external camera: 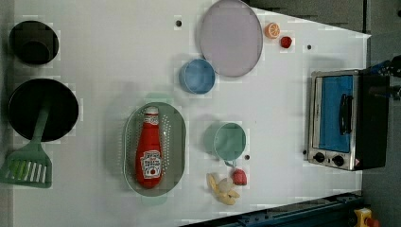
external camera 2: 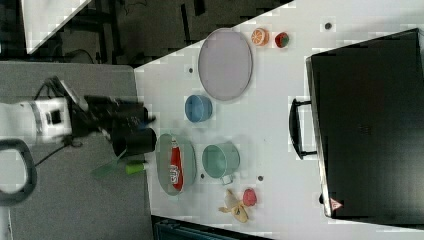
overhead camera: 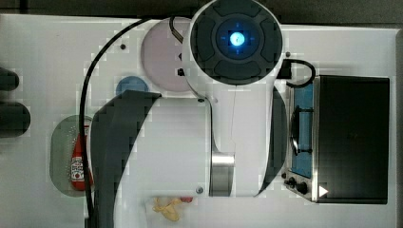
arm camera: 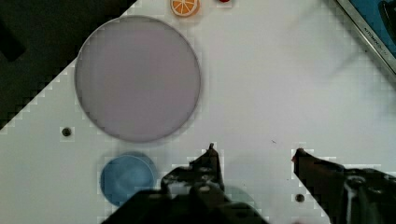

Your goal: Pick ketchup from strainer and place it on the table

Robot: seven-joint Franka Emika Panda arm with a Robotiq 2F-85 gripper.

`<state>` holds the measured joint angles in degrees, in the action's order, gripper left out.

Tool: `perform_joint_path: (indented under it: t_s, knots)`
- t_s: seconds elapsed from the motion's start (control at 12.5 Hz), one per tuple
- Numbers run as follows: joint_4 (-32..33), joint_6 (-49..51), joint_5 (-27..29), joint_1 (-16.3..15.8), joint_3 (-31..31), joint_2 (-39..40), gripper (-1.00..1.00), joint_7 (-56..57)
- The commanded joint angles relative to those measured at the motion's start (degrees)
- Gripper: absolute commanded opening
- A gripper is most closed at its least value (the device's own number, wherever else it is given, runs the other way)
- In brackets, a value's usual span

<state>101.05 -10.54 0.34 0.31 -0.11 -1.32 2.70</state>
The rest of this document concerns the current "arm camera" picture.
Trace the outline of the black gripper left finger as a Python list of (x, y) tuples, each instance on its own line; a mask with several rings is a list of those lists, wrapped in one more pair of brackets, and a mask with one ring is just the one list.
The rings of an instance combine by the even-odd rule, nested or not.
[(225, 198), (219, 153), (215, 150), (214, 143), (210, 143), (208, 149), (190, 161), (188, 166), (174, 168), (161, 180), (161, 194), (170, 198), (189, 194), (194, 188), (199, 191), (206, 189), (207, 194)]

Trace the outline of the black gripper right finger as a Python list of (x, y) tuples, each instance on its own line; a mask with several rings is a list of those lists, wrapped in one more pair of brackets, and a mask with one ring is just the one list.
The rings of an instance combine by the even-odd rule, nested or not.
[(292, 162), (294, 173), (331, 224), (396, 224), (393, 175), (372, 168), (346, 168), (301, 148)]

